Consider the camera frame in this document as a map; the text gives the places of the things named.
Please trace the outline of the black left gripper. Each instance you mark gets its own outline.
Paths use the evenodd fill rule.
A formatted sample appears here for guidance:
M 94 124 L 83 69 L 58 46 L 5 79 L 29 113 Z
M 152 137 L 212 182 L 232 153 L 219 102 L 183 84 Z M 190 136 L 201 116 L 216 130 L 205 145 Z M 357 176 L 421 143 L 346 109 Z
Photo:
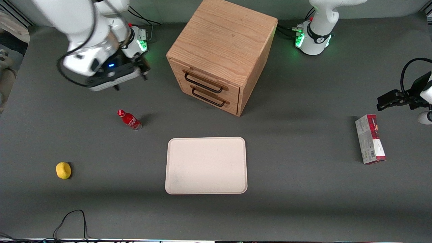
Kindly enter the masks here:
M 410 110 L 420 107 L 431 109 L 431 86 L 431 72 L 429 71 L 417 78 L 408 90 L 410 104 L 404 100 L 404 94 L 401 91 L 394 89 L 377 98 L 377 110 L 381 112 L 390 107 L 405 105 L 409 105 Z

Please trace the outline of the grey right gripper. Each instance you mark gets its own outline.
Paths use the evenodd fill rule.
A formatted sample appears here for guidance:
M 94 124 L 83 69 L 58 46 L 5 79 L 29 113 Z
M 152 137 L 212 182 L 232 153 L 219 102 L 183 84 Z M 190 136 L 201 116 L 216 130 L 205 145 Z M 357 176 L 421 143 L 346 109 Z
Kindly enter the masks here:
M 150 71 L 150 65 L 145 58 L 145 54 L 136 54 L 136 66 L 131 71 L 108 71 L 100 75 L 94 75 L 88 78 L 88 88 L 93 91 L 102 91 L 108 88 L 114 88 L 120 91 L 120 84 L 139 77 L 140 75 L 144 80 L 148 80 L 147 74 Z

